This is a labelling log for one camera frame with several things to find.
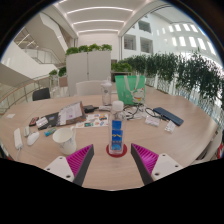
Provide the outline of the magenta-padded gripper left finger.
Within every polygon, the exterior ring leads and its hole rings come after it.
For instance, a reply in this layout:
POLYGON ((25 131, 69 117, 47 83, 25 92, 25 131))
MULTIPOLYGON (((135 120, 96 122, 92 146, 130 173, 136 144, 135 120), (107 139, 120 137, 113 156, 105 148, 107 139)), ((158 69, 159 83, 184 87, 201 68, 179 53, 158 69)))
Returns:
POLYGON ((82 186, 93 155, 94 146, 90 144, 67 157, 57 157, 45 170, 82 186))

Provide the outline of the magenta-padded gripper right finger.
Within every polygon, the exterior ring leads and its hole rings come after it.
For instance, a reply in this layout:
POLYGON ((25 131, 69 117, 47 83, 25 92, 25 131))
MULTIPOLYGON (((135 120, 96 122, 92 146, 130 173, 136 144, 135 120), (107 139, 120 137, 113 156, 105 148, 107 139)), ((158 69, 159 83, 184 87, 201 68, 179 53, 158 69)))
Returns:
POLYGON ((131 144, 131 154, 145 185, 182 169, 168 154, 156 154, 134 143, 131 144))

